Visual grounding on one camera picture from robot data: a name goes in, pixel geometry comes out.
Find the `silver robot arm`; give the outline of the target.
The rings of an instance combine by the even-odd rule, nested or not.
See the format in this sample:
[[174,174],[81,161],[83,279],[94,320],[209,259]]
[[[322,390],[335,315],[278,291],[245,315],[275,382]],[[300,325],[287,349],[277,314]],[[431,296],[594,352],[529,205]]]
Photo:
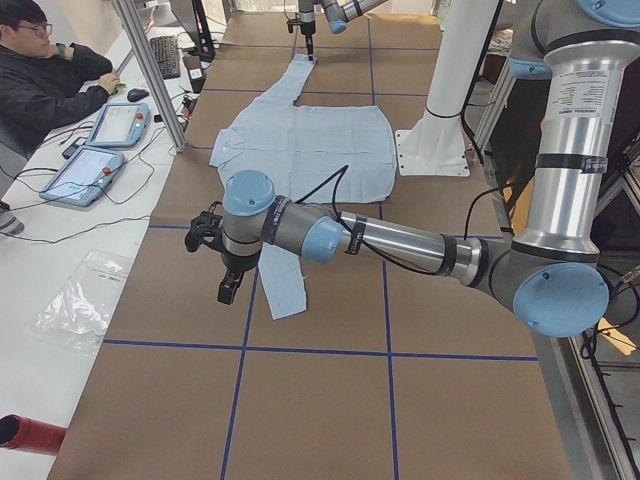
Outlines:
[[539,76],[550,90],[517,113],[511,146],[533,197],[523,231],[509,235],[465,220],[484,172],[469,165],[460,126],[499,7],[453,3],[424,114],[407,131],[383,133],[391,179],[370,202],[355,196],[373,174],[364,163],[369,141],[348,146],[326,120],[285,117],[309,60],[295,61],[219,133],[212,161],[224,186],[214,219],[221,302],[232,302],[255,269],[299,313],[301,260],[368,254],[408,273],[453,278],[547,336],[574,336],[600,321],[613,294],[597,269],[591,227],[624,72],[639,56],[639,5],[518,3],[509,71]]
[[344,5],[337,1],[330,0],[299,0],[298,10],[293,19],[287,21],[287,28],[290,33],[298,27],[304,37],[307,58],[314,60],[313,36],[316,33],[315,7],[319,5],[327,20],[330,31],[333,34],[340,34],[346,30],[347,24],[363,16],[365,13],[385,3],[385,0],[352,0]]

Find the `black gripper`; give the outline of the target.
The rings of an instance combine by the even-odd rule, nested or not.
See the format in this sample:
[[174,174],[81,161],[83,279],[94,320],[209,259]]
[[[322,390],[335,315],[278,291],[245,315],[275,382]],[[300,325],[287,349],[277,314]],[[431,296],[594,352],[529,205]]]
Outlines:
[[313,9],[299,11],[297,19],[299,20],[300,31],[304,35],[307,58],[309,61],[313,61],[315,59],[313,42],[313,35],[316,33],[315,12]]
[[221,247],[221,259],[226,267],[226,273],[221,280],[217,301],[225,305],[232,305],[235,300],[236,293],[240,288],[244,274],[254,269],[260,258],[260,247],[251,247],[248,251],[240,251],[236,253],[225,245]]

